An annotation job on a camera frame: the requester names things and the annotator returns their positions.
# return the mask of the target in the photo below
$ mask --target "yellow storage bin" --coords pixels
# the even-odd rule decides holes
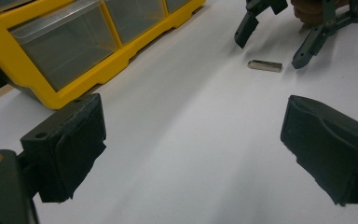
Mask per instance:
[[[58,109],[106,83],[138,50],[182,25],[204,2],[32,1],[0,13],[0,68],[14,86]]]
[[[11,34],[55,91],[117,49],[98,0],[76,1]]]

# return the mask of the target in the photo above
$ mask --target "white tabletop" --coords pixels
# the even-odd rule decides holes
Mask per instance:
[[[41,203],[41,223],[358,223],[296,163],[280,132],[291,94],[358,120],[358,24],[295,70],[308,32],[290,6],[266,10],[245,49],[233,40],[245,0],[209,0],[101,86],[107,149],[65,203]],[[280,73],[251,60],[283,63]],[[53,111],[17,90],[0,98],[0,149]]]

